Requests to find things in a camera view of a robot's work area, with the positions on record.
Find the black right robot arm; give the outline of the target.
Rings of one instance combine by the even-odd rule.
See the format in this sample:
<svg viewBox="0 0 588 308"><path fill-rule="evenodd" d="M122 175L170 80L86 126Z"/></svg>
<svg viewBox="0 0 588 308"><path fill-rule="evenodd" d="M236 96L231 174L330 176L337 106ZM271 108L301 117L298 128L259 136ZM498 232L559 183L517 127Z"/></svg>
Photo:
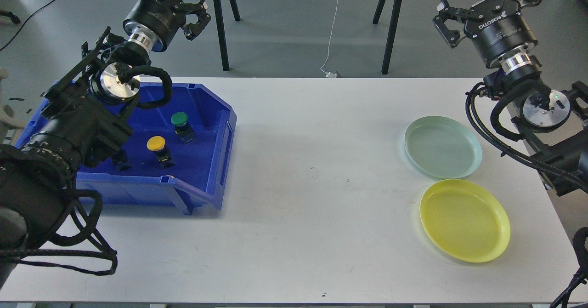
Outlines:
<svg viewBox="0 0 588 308"><path fill-rule="evenodd" d="M451 47L468 38L493 73L466 94L466 115L491 145L538 171L557 195L587 191L587 86L552 89L531 54L537 38L524 8L542 0L481 0L456 8L440 0L433 19Z"/></svg>

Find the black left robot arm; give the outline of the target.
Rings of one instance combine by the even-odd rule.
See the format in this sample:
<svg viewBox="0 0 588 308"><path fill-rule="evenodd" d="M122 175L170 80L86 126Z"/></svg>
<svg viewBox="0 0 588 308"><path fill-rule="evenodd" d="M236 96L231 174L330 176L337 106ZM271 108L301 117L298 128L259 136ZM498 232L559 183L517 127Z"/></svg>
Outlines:
<svg viewBox="0 0 588 308"><path fill-rule="evenodd" d="M82 166L118 154L132 135L136 108L172 99L170 74L151 65L179 29L195 39L210 22L206 0L138 0L124 21L128 38L107 28L95 48L46 93L46 125L21 147L1 146L1 283L18 264L55 268L28 257L89 257L111 262L117 253L97 231L100 193L76 188Z"/></svg>

